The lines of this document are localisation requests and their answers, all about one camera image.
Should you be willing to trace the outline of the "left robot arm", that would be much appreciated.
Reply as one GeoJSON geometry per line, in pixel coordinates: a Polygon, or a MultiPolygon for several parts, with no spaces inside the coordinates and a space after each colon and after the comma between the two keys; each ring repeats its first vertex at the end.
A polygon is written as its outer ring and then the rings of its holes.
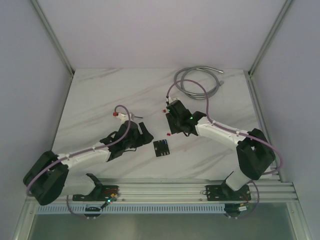
{"type": "Polygon", "coordinates": [[[119,130],[90,148],[67,154],[48,150],[23,178],[26,193],[41,206],[63,196],[72,196],[75,201],[108,202],[109,187],[90,173],[89,168],[119,158],[124,152],[147,145],[153,139],[143,122],[126,120],[119,130]]]}

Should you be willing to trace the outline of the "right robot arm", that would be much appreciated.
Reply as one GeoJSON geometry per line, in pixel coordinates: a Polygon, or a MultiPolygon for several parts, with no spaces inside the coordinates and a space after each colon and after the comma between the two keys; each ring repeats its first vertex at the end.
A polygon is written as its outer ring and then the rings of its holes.
{"type": "Polygon", "coordinates": [[[250,181],[259,180],[276,159],[272,146],[257,128],[245,131],[209,121],[206,113],[191,113],[178,98],[167,97],[166,109],[165,116],[172,134],[205,137],[235,150],[238,167],[226,177],[221,187],[223,197],[228,200],[234,199],[250,181]]]}

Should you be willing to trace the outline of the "black fuse box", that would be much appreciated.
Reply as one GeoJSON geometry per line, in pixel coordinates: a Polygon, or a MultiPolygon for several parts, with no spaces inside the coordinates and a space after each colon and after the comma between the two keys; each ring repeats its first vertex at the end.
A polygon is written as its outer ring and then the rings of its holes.
{"type": "Polygon", "coordinates": [[[154,141],[153,147],[156,157],[163,157],[170,154],[168,141],[166,139],[154,141]]]}

